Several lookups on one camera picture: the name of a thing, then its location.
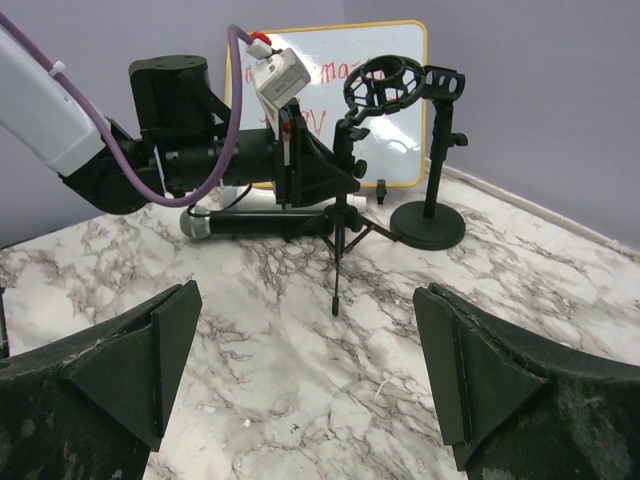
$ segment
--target white marble surface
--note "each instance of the white marble surface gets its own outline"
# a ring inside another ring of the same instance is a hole
[[[370,216],[421,196],[392,192]],[[411,296],[437,281],[574,348],[640,365],[640,263],[444,180],[468,222],[446,252],[370,235],[333,267],[302,239],[192,243],[179,212],[102,217],[0,253],[12,354],[195,279],[204,308],[145,480],[459,479],[443,447]]]

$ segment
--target cable clip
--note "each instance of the cable clip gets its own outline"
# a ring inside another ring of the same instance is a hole
[[[53,67],[51,67],[49,76],[51,78],[54,78],[57,74],[62,73],[65,68],[67,68],[67,66],[64,63],[62,63],[60,60],[58,60],[56,63],[53,64]]]

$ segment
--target purple-gray wall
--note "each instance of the purple-gray wall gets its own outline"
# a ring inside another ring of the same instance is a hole
[[[344,3],[347,23],[421,20],[429,63],[467,75],[450,166],[640,247],[638,0]]]
[[[137,120],[127,69],[137,59],[194,53],[224,94],[226,27],[246,30],[342,23],[342,0],[1,0],[0,9],[106,115],[132,135]],[[66,188],[0,127],[0,246],[86,220],[97,210]]]
[[[430,63],[465,73],[449,165],[640,247],[640,2],[619,0],[2,0],[106,114],[136,133],[129,63],[193,52],[222,94],[225,26],[404,18],[430,31]],[[0,245],[96,211],[0,130]]]

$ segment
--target tripod leg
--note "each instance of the tripod leg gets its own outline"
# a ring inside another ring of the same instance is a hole
[[[342,259],[342,255],[344,255],[344,244],[345,244],[345,228],[344,226],[336,227],[336,239],[334,244],[334,256],[336,262],[336,283],[335,289],[333,292],[333,303],[331,305],[331,314],[334,317],[338,316],[338,312],[340,311],[340,297],[338,296],[338,283],[340,281],[340,260]]]

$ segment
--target microphone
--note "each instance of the microphone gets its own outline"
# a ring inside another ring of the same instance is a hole
[[[185,210],[180,215],[180,230],[187,237],[196,240],[212,235],[230,234],[280,235],[285,238],[293,238],[293,236],[329,235],[333,231],[333,224],[327,218],[312,212],[295,210],[211,211],[196,205],[193,213],[207,216],[192,216]]]

